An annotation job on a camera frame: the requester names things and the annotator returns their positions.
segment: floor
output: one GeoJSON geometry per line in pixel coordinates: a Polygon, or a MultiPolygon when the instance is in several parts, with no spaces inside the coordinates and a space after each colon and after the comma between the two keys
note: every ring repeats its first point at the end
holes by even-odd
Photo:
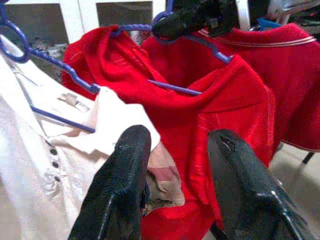
{"type": "MultiPolygon", "coordinates": [[[[308,152],[284,145],[274,156],[270,170],[299,206],[300,213],[306,219],[310,229],[320,236],[320,153],[317,153],[305,165],[302,160],[308,152]]],[[[0,233],[2,239],[19,240],[17,231],[19,222],[15,210],[6,197],[0,181],[0,233]]],[[[208,232],[203,240],[214,240],[208,232]]]]}

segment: white shirt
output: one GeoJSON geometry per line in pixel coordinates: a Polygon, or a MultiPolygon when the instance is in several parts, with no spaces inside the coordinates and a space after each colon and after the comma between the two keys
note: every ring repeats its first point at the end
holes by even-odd
{"type": "MultiPolygon", "coordinates": [[[[11,53],[21,54],[1,38],[11,53]]],[[[94,174],[122,132],[137,124],[150,131],[153,149],[160,136],[140,104],[125,104],[106,87],[93,102],[58,84],[33,62],[18,64],[0,55],[0,175],[21,239],[67,239],[94,174]],[[70,93],[77,96],[77,105],[59,99],[70,93]],[[96,131],[35,114],[29,105],[96,131]]]]}

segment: clothes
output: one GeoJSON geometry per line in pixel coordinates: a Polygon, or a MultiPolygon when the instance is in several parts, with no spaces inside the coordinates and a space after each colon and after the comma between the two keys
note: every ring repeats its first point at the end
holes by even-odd
{"type": "MultiPolygon", "coordinates": [[[[1,39],[11,53],[21,54],[1,39]]],[[[160,186],[151,193],[161,195],[162,186],[170,185],[161,200],[171,200],[170,206],[184,204],[178,171],[140,104],[125,104],[107,87],[93,102],[61,86],[31,61],[18,64],[0,56],[0,71],[0,176],[19,218],[21,239],[67,239],[94,174],[132,125],[146,126],[151,134],[151,181],[160,186]],[[70,94],[77,97],[73,105],[63,100],[70,94]],[[29,104],[96,131],[36,115],[29,104]]],[[[149,205],[151,210],[158,207],[149,205]]]]}
{"type": "MultiPolygon", "coordinates": [[[[276,100],[274,150],[280,140],[320,151],[320,44],[291,23],[268,31],[233,29],[213,42],[227,56],[239,54],[273,91],[276,100]]],[[[165,51],[154,41],[148,48],[165,51]]]]}
{"type": "MultiPolygon", "coordinates": [[[[142,104],[175,161],[185,205],[146,216],[142,239],[201,240],[214,220],[222,225],[208,162],[208,133],[235,131],[267,165],[272,158],[274,96],[238,55],[225,65],[205,46],[191,40],[181,44],[179,39],[167,51],[147,52],[126,33],[110,38],[116,29],[85,34],[68,47],[64,61],[89,83],[108,86],[126,103],[142,104]],[[155,52],[157,57],[150,59],[155,52]],[[185,95],[148,79],[203,93],[185,95]]],[[[62,77],[65,86],[88,96],[67,74],[62,77]]]]}

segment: red fabric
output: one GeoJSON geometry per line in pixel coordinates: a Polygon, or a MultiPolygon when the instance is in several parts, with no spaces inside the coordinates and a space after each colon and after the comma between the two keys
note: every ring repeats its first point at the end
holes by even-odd
{"type": "MultiPolygon", "coordinates": [[[[320,44],[306,40],[304,42],[309,43],[294,45],[294,41],[308,37],[310,35],[292,23],[268,31],[234,29],[223,37],[206,38],[228,56],[239,54],[273,91],[276,101],[274,148],[284,140],[310,151],[320,150],[320,44]],[[286,42],[292,46],[270,47],[270,44],[286,42]]],[[[160,44],[150,39],[144,46],[154,49],[160,44]]]]}
{"type": "MultiPolygon", "coordinates": [[[[166,46],[166,51],[153,47],[145,51],[126,33],[110,38],[116,29],[104,27],[85,34],[68,47],[64,61],[89,83],[108,86],[127,103],[142,104],[176,163],[185,205],[157,209],[144,217],[143,239],[201,240],[214,220],[222,226],[208,163],[208,133],[222,128],[235,131],[268,165],[274,96],[238,55],[225,65],[203,45],[183,39],[166,46]],[[148,79],[203,93],[177,93],[148,79]]],[[[66,87],[94,98],[67,74],[62,77],[66,87]]]]}

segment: red shirt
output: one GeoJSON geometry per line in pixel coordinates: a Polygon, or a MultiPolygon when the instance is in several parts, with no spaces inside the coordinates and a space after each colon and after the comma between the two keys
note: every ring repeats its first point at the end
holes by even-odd
{"type": "MultiPolygon", "coordinates": [[[[235,131],[268,165],[274,96],[238,55],[224,64],[203,45],[182,39],[166,51],[149,47],[147,52],[126,33],[111,38],[115,29],[104,27],[85,34],[68,47],[64,61],[89,83],[108,86],[127,103],[142,104],[176,163],[185,205],[157,209],[144,217],[143,239],[201,240],[214,221],[222,226],[208,162],[208,133],[223,128],[235,131]],[[148,79],[203,93],[178,93],[148,79]]],[[[94,97],[66,74],[63,84],[94,97]]]]}
{"type": "MultiPolygon", "coordinates": [[[[288,24],[268,31],[234,29],[224,37],[206,39],[227,56],[239,54],[273,91],[275,148],[284,140],[306,150],[320,150],[320,44],[314,37],[288,24]]],[[[155,49],[159,45],[149,40],[144,46],[155,49]]]]}

